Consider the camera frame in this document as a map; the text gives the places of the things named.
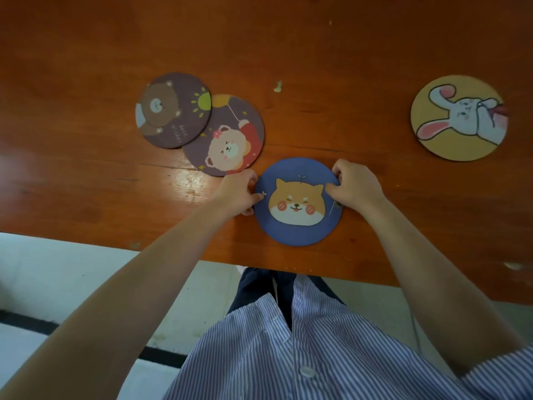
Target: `bunny illustration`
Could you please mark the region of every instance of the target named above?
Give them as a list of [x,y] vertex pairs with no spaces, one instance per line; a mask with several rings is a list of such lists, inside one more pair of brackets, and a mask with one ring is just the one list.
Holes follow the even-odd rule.
[[507,130],[507,115],[504,107],[494,98],[461,98],[452,102],[455,95],[451,84],[440,85],[430,91],[429,98],[436,106],[449,111],[447,119],[437,119],[422,124],[416,135],[429,140],[447,128],[463,135],[477,135],[494,144],[500,144]]

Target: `yellow coaster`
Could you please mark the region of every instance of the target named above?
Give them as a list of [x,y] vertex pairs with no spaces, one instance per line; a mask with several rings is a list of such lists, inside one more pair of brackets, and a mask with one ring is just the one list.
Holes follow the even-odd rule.
[[468,76],[431,81],[411,107],[418,140],[437,156],[472,161],[496,149],[507,131],[503,99],[492,87]]

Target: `brown coaster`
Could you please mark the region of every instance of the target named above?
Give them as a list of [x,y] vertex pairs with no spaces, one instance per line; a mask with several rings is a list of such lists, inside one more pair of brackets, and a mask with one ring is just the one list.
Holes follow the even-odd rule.
[[264,137],[263,121],[248,102],[218,94],[213,95],[213,112],[206,128],[183,146],[183,152],[194,167],[206,174],[235,174],[257,159]]
[[472,161],[493,152],[507,131],[503,99],[468,76],[431,81],[411,107],[411,125],[420,142],[437,156]]
[[146,87],[135,107],[135,120],[146,140],[173,149],[198,136],[210,113],[211,95],[199,79],[169,73]]

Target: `purple coaster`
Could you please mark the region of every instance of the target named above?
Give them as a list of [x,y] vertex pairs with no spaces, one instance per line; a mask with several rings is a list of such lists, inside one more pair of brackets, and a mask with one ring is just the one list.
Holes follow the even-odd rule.
[[135,120],[154,146],[174,149],[198,136],[210,113],[211,95],[199,79],[169,73],[146,87],[135,107]]
[[252,165],[263,148],[263,121],[248,102],[232,95],[213,95],[212,102],[206,128],[183,146],[183,152],[194,167],[206,174],[239,173]]
[[259,225],[283,244],[319,242],[333,231],[342,214],[342,205],[324,191],[328,182],[338,185],[328,167],[310,158],[288,158],[271,165],[255,185],[256,193],[266,193],[254,206]]

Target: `black stripe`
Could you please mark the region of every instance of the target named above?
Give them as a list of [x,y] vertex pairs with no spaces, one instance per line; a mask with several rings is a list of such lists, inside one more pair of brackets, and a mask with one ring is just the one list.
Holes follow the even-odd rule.
[[[59,324],[56,322],[45,322],[44,320],[22,316],[6,310],[0,310],[0,323],[44,334],[46,336],[52,334],[54,330],[59,327]],[[187,359],[187,356],[146,346],[141,351],[139,359],[155,362],[161,365],[172,366],[174,368],[181,368]]]

